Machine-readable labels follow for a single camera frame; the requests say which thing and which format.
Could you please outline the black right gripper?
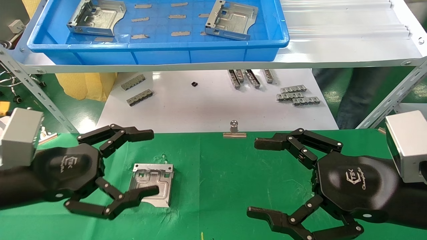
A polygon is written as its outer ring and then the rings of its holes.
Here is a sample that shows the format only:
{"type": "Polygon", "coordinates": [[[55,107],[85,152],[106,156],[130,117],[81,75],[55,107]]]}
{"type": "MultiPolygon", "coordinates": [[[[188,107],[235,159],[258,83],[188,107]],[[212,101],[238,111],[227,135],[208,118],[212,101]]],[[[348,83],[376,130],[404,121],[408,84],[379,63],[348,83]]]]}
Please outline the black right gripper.
{"type": "Polygon", "coordinates": [[[305,129],[257,138],[255,149],[287,150],[308,170],[316,169],[316,193],[293,214],[247,208],[247,216],[264,220],[271,231],[294,240],[353,240],[363,234],[357,219],[389,219],[390,202],[401,180],[390,159],[340,154],[343,143],[305,129]],[[328,155],[318,157],[308,147],[328,155]],[[302,223],[320,206],[343,226],[311,232],[302,223]]]}

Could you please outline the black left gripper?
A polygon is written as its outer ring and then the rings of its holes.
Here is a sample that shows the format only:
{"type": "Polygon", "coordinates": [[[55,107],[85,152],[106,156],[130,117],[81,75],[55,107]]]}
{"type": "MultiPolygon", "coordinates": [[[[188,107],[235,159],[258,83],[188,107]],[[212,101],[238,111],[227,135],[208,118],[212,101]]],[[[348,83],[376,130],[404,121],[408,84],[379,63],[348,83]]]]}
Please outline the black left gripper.
{"type": "Polygon", "coordinates": [[[126,142],[154,139],[154,131],[138,130],[136,127],[121,127],[116,124],[104,126],[79,135],[79,144],[74,147],[54,147],[35,154],[32,171],[43,186],[43,200],[70,198],[64,207],[72,214],[114,220],[125,209],[138,207],[144,197],[159,194],[157,185],[120,192],[105,181],[103,158],[108,158],[126,142]],[[99,150],[91,145],[104,142],[99,150]],[[107,206],[80,202],[97,188],[112,198],[107,206]]]}

